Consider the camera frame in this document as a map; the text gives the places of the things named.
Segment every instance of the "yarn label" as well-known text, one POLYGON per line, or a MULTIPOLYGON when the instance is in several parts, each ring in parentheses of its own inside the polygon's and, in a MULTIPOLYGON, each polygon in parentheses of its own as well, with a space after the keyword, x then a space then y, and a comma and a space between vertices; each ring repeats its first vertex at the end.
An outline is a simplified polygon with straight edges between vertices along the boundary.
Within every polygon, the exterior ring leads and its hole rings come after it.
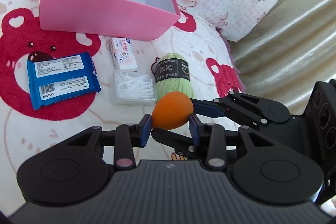
POLYGON ((37 78, 67 71, 84 69, 83 61, 80 55, 35 62, 34 65, 37 78))
POLYGON ((170 78, 183 78, 190 81, 187 61, 179 58, 170 58, 157 63, 155 69, 155 83, 170 78))
POLYGON ((39 87, 41 100, 47 100, 63 94, 90 88, 86 76, 72 78, 39 87))

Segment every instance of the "beige satin fabric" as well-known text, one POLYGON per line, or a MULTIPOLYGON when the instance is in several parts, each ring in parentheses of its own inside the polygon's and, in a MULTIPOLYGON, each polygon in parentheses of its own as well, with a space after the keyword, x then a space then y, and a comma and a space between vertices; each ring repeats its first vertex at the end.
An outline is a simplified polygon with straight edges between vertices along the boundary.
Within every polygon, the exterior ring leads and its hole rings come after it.
POLYGON ((246 93, 301 114, 315 82, 336 78, 336 0, 279 0, 230 46, 246 93))

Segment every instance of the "barcode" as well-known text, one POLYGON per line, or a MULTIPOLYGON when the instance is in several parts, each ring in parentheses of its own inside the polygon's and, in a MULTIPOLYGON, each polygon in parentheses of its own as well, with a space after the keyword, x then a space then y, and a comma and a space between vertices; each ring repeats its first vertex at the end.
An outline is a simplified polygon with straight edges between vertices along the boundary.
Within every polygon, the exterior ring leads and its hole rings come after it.
POLYGON ((41 91, 42 91, 42 94, 45 94, 45 93, 48 93, 48 92, 51 92, 51 91, 55 91, 54 84, 42 85, 41 86, 41 91))

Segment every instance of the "white small box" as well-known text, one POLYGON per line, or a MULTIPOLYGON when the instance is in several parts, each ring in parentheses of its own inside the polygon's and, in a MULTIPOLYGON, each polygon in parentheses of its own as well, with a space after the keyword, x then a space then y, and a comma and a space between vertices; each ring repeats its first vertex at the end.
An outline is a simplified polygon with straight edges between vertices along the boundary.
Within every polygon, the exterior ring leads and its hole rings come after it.
POLYGON ((136 70, 137 61, 131 46, 131 40, 126 37, 113 37, 110 40, 110 48, 116 69, 136 70))

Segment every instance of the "red bear print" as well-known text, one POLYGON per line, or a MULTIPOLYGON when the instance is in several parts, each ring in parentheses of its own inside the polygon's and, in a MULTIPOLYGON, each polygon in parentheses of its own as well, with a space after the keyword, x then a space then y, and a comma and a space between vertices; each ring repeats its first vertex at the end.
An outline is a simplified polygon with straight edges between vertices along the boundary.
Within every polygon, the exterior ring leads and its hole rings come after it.
POLYGON ((185 32, 196 31, 196 21, 195 21, 195 19, 191 15, 189 15, 189 14, 183 12, 183 11, 181 11, 181 13, 182 13, 181 18, 179 19, 179 21, 177 21, 174 24, 174 26, 181 29, 182 31, 185 31, 185 32))
POLYGON ((206 64, 215 77, 217 92, 221 98, 225 97, 231 90, 239 92, 242 89, 233 68, 228 65, 219 65, 212 58, 208 58, 206 64))
POLYGON ((52 121, 72 119, 88 109, 95 93, 34 110, 25 83, 28 78, 26 60, 45 61, 86 51, 93 56, 100 48, 98 35, 87 34, 83 42, 76 40, 75 33, 44 31, 40 28, 39 17, 24 8, 5 15, 1 27, 0 97, 8 106, 24 115, 52 121))

